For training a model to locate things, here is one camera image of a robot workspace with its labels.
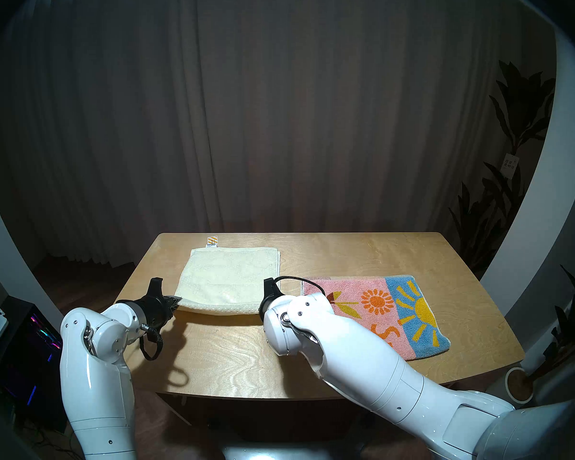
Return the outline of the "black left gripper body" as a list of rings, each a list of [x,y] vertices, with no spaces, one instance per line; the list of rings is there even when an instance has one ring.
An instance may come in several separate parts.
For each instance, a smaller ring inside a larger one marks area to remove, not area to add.
[[[117,303],[127,304],[140,311],[145,318],[145,321],[142,321],[142,315],[139,316],[140,322],[157,331],[160,331],[171,319],[171,296],[146,294],[137,300],[122,299],[117,300]]]

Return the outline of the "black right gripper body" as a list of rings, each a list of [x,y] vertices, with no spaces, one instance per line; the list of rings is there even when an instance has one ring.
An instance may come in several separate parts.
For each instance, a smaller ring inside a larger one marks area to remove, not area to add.
[[[259,306],[259,316],[264,316],[266,311],[269,309],[269,305],[276,299],[283,296],[283,293],[272,293],[266,295]]]

